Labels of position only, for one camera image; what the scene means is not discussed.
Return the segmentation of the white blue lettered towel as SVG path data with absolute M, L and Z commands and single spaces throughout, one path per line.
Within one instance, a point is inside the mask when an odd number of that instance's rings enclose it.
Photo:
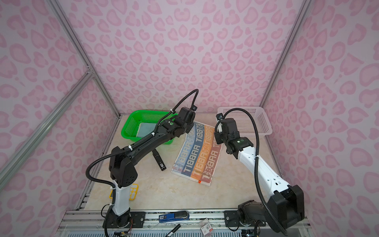
M 222 151 L 216 143 L 214 127 L 194 122 L 171 172 L 199 184 L 210 186 Z

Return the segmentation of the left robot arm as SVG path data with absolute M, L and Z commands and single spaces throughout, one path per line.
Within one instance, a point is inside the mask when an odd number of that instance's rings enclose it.
M 133 217 L 130 214 L 129 192 L 130 186 L 138 177 L 135 165 L 158 146 L 189 133 L 194 125 L 194 118 L 195 115 L 191 112 L 187 115 L 177 115 L 165 119 L 159 123 L 156 131 L 128 147 L 122 149 L 115 147 L 108 155 L 111 181 L 108 181 L 107 184 L 112 187 L 113 196 L 103 223 L 105 230 L 132 227 Z

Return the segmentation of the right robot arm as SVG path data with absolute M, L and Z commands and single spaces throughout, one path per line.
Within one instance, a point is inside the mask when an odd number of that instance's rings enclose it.
M 238 132 L 215 133 L 217 144 L 225 144 L 233 155 L 254 175 L 259 201 L 249 200 L 238 206 L 240 224 L 258 226 L 267 223 L 276 233 L 288 235 L 287 229 L 305 218 L 304 192 L 282 179 L 258 154 L 258 145 Z

